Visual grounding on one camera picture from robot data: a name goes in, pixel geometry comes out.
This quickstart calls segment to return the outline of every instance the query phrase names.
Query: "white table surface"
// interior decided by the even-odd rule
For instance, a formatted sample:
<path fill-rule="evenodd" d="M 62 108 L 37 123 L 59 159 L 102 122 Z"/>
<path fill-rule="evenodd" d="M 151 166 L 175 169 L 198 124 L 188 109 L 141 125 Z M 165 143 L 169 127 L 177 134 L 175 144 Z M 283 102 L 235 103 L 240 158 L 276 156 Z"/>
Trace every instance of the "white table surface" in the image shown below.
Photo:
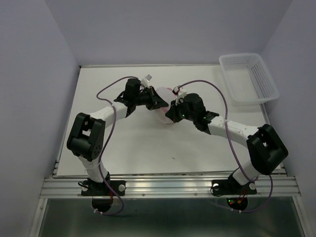
<path fill-rule="evenodd" d="M 66 147 L 66 142 L 76 115 L 92 113 L 108 104 L 96 99 L 102 88 L 124 76 L 140 79 L 150 74 L 155 88 L 175 87 L 194 79 L 204 79 L 216 84 L 224 93 L 229 104 L 229 120 L 262 126 L 265 123 L 259 105 L 234 107 L 226 90 L 220 66 L 161 66 L 161 67 L 116 67 L 82 68 L 76 88 L 74 102 L 63 144 L 58 176 L 82 176 L 86 171 L 81 162 Z M 121 81 L 101 96 L 114 100 L 125 88 Z M 189 93 L 197 93 L 207 110 L 224 116 L 225 107 L 219 93 L 206 83 L 186 86 Z M 106 129 L 105 140 L 110 128 Z M 241 161 L 248 161 L 248 150 L 234 143 Z M 227 139 L 210 136 L 198 131 L 190 121 L 163 124 L 144 106 L 126 119 L 119 120 L 112 139 L 102 158 L 111 174 L 157 174 L 191 173 L 209 171 L 232 171 L 237 168 Z"/>

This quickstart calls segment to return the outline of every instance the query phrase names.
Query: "light purple wall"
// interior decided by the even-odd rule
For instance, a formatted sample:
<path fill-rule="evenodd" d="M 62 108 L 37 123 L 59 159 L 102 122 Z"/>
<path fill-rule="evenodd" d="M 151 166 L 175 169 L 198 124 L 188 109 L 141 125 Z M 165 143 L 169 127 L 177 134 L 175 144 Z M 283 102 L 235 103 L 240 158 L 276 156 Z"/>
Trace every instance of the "light purple wall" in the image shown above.
<path fill-rule="evenodd" d="M 78 73 L 43 0 L 0 2 L 0 236 L 29 235 Z"/>
<path fill-rule="evenodd" d="M 291 0 L 46 0 L 80 65 L 261 53 Z"/>
<path fill-rule="evenodd" d="M 267 104 L 269 118 L 289 150 L 285 167 L 297 178 L 316 230 L 315 9 L 315 0 L 294 0 L 262 56 L 281 94 Z"/>

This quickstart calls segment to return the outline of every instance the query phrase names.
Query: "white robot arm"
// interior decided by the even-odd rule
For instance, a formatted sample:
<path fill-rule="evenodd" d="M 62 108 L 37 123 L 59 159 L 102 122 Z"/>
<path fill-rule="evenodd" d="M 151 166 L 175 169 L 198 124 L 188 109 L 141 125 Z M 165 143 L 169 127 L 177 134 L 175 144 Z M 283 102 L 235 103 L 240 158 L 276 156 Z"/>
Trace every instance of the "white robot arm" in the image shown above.
<path fill-rule="evenodd" d="M 171 122 L 180 122 L 183 119 L 190 120 L 198 130 L 209 135 L 227 138 L 227 123 L 230 139 L 248 148 L 251 161 L 242 166 L 243 170 L 240 168 L 235 170 L 228 180 L 216 180 L 218 187 L 213 190 L 216 196 L 240 194 L 241 190 L 249 186 L 249 179 L 254 179 L 261 174 L 270 175 L 288 155 L 288 151 L 279 136 L 268 124 L 254 127 L 226 121 L 219 114 L 207 111 L 202 99 L 195 93 L 169 91 L 169 93 L 175 94 L 176 99 L 166 102 L 152 86 L 145 85 L 143 90 L 140 90 L 140 86 L 140 80 L 128 80 L 125 91 L 115 100 L 117 103 L 114 103 L 117 110 L 117 120 L 129 116 L 136 106 L 145 105 L 149 110 L 168 107 L 165 116 Z M 103 146 L 104 129 L 113 123 L 113 119 L 112 106 L 105 107 L 90 115 L 80 113 L 76 117 L 67 141 L 67 148 L 79 157 L 87 169 L 89 179 L 96 183 L 103 182 L 98 170 L 97 158 Z M 91 131 L 90 135 L 84 135 L 83 131 L 88 130 Z M 103 164 L 100 165 L 103 173 L 109 176 Z M 247 194 L 256 194 L 256 191 L 249 190 Z"/>

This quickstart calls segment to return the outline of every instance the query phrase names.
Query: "mesh basket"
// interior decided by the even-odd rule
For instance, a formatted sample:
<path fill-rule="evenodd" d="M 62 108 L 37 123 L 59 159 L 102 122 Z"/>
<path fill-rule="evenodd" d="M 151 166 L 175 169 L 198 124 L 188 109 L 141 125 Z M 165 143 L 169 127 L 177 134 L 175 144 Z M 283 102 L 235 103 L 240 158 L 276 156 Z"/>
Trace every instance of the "mesh basket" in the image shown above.
<path fill-rule="evenodd" d="M 219 62 L 233 105 L 262 104 L 279 97 L 276 84 L 260 55 L 223 55 Z"/>

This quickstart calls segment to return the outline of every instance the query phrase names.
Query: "white enclosure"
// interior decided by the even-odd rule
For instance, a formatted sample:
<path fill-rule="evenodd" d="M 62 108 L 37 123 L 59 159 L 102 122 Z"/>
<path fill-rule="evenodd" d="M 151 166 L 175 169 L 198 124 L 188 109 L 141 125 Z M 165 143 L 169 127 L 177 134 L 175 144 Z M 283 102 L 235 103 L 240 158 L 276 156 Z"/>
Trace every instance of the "white enclosure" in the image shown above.
<path fill-rule="evenodd" d="M 79 65 L 218 65 L 221 55 L 234 53 L 260 54 L 276 82 L 280 98 L 265 105 L 289 150 L 284 164 L 298 181 L 299 195 L 315 227 L 315 9 L 315 0 L 1 1 L 0 236 L 29 236 L 43 180 L 53 173 L 59 155 L 59 175 L 84 175 L 77 158 L 60 150 Z M 151 67 L 82 68 L 70 123 L 77 112 L 89 113 L 105 106 L 94 98 L 95 93 L 127 73 L 139 77 L 152 74 L 154 86 L 170 87 L 203 77 L 214 80 L 227 94 L 220 84 L 223 75 L 219 66 L 183 68 L 181 78 L 179 70 L 172 68 L 176 67 L 163 72 Z M 123 85 L 116 85 L 104 96 L 114 99 Z M 188 91 L 200 94 L 208 110 L 224 113 L 219 95 L 210 86 L 189 85 Z M 264 123 L 259 106 L 229 109 L 232 120 Z M 170 128 L 154 121 L 152 113 L 139 108 L 118 122 L 107 148 L 109 157 L 104 156 L 111 172 L 198 172 L 237 167 L 224 138 L 207 136 L 188 121 Z M 147 139 L 142 139 L 144 128 Z M 168 140 L 172 136 L 176 145 Z M 113 150 L 113 143 L 118 142 L 124 143 L 121 151 Z M 140 142 L 145 149 L 135 148 Z M 186 147 L 192 142 L 196 150 Z M 234 145 L 240 159 L 248 160 L 247 151 Z M 129 159 L 130 153 L 136 155 Z M 116 166 L 115 160 L 127 165 Z M 41 203 L 36 213 L 42 212 Z"/>

